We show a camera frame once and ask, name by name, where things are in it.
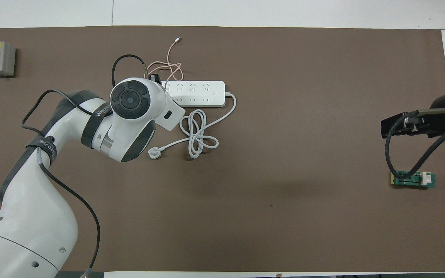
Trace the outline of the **white power strip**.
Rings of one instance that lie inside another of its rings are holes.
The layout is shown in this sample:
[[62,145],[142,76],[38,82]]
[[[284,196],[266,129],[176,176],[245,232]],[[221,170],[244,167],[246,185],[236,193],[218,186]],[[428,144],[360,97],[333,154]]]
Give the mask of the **white power strip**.
[[221,108],[226,102],[224,81],[162,81],[171,98],[184,108]]

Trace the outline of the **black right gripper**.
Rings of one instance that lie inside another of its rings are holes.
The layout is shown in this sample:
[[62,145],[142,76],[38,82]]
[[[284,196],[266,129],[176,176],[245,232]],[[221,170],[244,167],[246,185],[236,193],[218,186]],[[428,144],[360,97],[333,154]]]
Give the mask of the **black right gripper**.
[[[430,108],[445,108],[445,95],[438,97]],[[402,112],[381,121],[381,138],[391,136],[416,136],[426,134],[428,138],[439,137],[445,133],[445,114],[415,116],[415,129],[409,119],[414,112]]]

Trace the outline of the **brown table mat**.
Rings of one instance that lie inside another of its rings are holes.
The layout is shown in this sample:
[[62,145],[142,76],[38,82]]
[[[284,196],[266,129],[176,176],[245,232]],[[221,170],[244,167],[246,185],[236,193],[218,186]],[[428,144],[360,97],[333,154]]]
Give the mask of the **brown table mat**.
[[445,94],[440,30],[109,26],[0,29],[16,48],[0,78],[0,186],[35,135],[20,122],[45,90],[104,99],[132,53],[222,80],[235,111],[187,144],[119,163],[69,141],[51,172],[101,225],[97,271],[445,272],[445,142],[390,184],[381,121]]

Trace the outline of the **grey on-off switch box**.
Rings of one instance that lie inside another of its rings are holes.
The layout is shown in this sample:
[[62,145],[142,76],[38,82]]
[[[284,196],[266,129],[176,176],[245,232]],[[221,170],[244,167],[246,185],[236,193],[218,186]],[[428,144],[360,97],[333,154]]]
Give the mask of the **grey on-off switch box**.
[[16,48],[0,42],[0,78],[12,78],[15,72]]

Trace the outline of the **green knife switch block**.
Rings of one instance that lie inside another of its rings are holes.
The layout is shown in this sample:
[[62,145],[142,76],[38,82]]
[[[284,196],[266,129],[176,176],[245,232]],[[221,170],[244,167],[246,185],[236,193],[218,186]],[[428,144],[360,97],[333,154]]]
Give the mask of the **green knife switch block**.
[[415,172],[407,178],[397,178],[393,173],[390,173],[390,182],[391,185],[399,188],[428,189],[436,186],[437,176],[431,172]]

